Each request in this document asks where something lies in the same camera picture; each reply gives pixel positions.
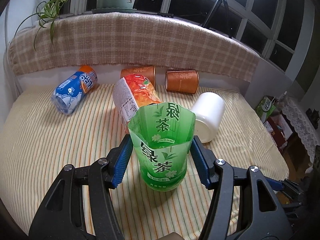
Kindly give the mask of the green tea cut-bottle cup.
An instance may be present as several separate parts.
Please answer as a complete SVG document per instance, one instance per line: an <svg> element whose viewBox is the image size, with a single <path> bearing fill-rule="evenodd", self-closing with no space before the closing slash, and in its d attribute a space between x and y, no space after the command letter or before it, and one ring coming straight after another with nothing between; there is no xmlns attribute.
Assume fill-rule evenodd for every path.
<svg viewBox="0 0 320 240"><path fill-rule="evenodd" d="M196 116L174 102L140 107L128 123L145 183L156 191L178 187L187 172Z"/></svg>

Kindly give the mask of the white plastic cup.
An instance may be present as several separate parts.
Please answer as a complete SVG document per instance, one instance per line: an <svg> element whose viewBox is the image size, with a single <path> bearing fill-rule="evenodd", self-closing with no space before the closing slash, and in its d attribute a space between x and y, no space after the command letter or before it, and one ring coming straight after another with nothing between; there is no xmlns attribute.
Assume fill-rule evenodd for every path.
<svg viewBox="0 0 320 240"><path fill-rule="evenodd" d="M194 103L191 111L196 115L195 132L202 143L211 142L219 130L225 102L213 92L202 93Z"/></svg>

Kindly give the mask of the blue cut-bottle cup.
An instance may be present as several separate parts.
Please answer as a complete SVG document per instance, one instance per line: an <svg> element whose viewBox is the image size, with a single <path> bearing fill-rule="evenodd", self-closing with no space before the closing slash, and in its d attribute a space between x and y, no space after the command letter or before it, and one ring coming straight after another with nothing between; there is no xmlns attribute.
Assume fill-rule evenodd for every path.
<svg viewBox="0 0 320 240"><path fill-rule="evenodd" d="M97 81L97 74L92 67L81 66L54 89L50 100L60 113L70 115L95 87Z"/></svg>

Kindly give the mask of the orange paper cup right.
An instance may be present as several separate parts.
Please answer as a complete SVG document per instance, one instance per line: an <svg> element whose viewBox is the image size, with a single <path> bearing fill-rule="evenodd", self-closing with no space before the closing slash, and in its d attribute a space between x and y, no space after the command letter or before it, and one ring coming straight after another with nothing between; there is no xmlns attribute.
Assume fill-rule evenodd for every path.
<svg viewBox="0 0 320 240"><path fill-rule="evenodd" d="M165 88L169 92L195 94L199 87L199 74L196 70L167 71Z"/></svg>

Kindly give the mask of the orange paper cup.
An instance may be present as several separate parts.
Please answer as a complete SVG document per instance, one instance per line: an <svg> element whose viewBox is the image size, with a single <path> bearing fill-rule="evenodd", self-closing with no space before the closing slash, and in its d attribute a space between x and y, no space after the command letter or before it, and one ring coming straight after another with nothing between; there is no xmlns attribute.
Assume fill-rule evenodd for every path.
<svg viewBox="0 0 320 240"><path fill-rule="evenodd" d="M195 94L199 87L199 74L196 70L167 71L165 88L169 92Z"/></svg>
<svg viewBox="0 0 320 240"><path fill-rule="evenodd" d="M142 75L155 85L156 84L156 69L154 66L134 67L122 69L120 72L120 78L131 74Z"/></svg>

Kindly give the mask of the orange paper cup left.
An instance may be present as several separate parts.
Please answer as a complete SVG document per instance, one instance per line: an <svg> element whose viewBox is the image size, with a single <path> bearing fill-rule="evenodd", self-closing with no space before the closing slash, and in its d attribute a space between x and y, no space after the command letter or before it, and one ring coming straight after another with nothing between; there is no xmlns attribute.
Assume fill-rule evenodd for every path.
<svg viewBox="0 0 320 240"><path fill-rule="evenodd" d="M131 74L142 75L155 85L156 84L156 69L154 66L134 67L122 69L120 72L120 78Z"/></svg>

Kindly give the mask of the striped yellow mattress cover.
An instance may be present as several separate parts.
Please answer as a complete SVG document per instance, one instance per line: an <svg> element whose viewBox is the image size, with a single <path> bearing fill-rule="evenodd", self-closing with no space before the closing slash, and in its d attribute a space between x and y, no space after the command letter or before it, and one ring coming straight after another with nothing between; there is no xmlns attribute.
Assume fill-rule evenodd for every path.
<svg viewBox="0 0 320 240"><path fill-rule="evenodd" d="M51 87L23 92L1 131L1 200L28 232L50 185L66 164L91 165L117 147L125 132L115 109L112 85L98 85L69 116L50 101ZM258 166L282 180L289 168L255 111L236 90L214 88L226 108L213 141L206 146L232 166ZM129 161L123 182L111 191L112 203L126 239L157 239L171 232L197 239L212 193L200 182L192 159L184 180L174 190L149 188L137 156Z"/></svg>

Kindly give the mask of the green carton box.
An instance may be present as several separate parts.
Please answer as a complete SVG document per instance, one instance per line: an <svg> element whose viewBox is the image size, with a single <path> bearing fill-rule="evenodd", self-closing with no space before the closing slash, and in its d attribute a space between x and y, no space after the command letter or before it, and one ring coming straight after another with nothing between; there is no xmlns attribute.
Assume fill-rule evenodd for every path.
<svg viewBox="0 0 320 240"><path fill-rule="evenodd" d="M264 123L276 108L274 102L276 97L265 95L255 108L255 112L260 121Z"/></svg>

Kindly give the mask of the lace-covered side table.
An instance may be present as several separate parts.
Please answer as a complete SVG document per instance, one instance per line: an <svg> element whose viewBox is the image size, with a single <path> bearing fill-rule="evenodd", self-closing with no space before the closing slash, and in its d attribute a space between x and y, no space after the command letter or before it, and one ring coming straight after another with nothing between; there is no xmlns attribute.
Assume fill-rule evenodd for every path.
<svg viewBox="0 0 320 240"><path fill-rule="evenodd" d="M319 145L319 135L308 119L306 112L303 111L296 99L286 96L283 102L282 113L286 115L290 124L295 129L307 151L310 163L313 163L316 146Z"/></svg>

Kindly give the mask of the plaid beige cloth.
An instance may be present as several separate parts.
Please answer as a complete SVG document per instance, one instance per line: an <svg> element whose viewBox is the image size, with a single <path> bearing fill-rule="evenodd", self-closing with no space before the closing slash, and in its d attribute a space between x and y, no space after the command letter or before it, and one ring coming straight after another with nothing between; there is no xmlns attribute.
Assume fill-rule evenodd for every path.
<svg viewBox="0 0 320 240"><path fill-rule="evenodd" d="M214 31L174 18L113 12L69 17L17 34L15 75L81 65L194 69L251 82L259 55Z"/></svg>

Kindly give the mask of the black tripod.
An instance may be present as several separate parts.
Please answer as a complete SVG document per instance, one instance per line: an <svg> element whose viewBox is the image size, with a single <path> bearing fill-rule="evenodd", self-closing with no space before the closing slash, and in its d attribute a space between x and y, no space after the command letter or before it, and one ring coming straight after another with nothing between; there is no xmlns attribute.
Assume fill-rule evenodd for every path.
<svg viewBox="0 0 320 240"><path fill-rule="evenodd" d="M217 14L218 10L220 9L221 5L223 4L223 7L225 9L225 25L227 28L227 35L229 38L232 38L232 29L230 26L230 20L229 20L229 6L227 0L216 0L213 7L208 12L206 18L204 19L204 22L201 24L201 27L205 29L210 28L210 22Z"/></svg>

